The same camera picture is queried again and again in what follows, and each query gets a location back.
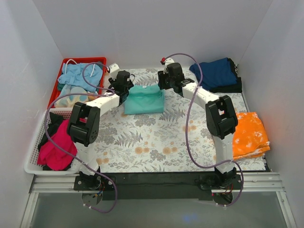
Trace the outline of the teal t-shirt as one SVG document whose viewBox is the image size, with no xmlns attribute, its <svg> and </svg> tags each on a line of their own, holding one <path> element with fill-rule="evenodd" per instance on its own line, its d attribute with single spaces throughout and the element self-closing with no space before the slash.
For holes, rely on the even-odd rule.
<svg viewBox="0 0 304 228">
<path fill-rule="evenodd" d="M 165 95 L 158 85 L 135 85 L 124 102 L 124 114 L 154 114 L 164 112 Z"/>
</svg>

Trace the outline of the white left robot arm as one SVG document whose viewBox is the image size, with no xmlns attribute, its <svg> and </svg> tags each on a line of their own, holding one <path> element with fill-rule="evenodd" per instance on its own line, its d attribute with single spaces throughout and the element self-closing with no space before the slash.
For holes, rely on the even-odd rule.
<svg viewBox="0 0 304 228">
<path fill-rule="evenodd" d="M 105 94 L 88 103 L 74 104 L 67 126 L 67 134 L 76 144 L 81 144 L 85 151 L 75 156 L 82 168 L 79 176 L 86 189 L 114 190 L 115 179 L 100 173 L 100 165 L 91 149 L 99 134 L 100 118 L 103 114 L 119 107 L 126 101 L 129 90 L 134 87 L 133 74 L 125 70 L 111 70 L 109 87 Z"/>
</svg>

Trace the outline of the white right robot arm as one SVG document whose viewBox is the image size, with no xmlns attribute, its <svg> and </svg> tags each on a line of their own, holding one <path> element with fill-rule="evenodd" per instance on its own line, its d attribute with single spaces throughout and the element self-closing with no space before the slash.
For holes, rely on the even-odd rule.
<svg viewBox="0 0 304 228">
<path fill-rule="evenodd" d="M 161 64 L 164 69 L 158 72 L 159 88 L 173 89 L 176 94 L 190 100 L 189 106 L 197 104 L 204 109 L 207 129 L 213 137 L 216 150 L 216 163 L 208 166 L 214 170 L 209 182 L 221 189 L 227 188 L 237 175 L 232 141 L 238 119 L 231 98 L 215 95 L 192 79 L 185 78 L 181 65 L 171 58 L 163 58 Z"/>
</svg>

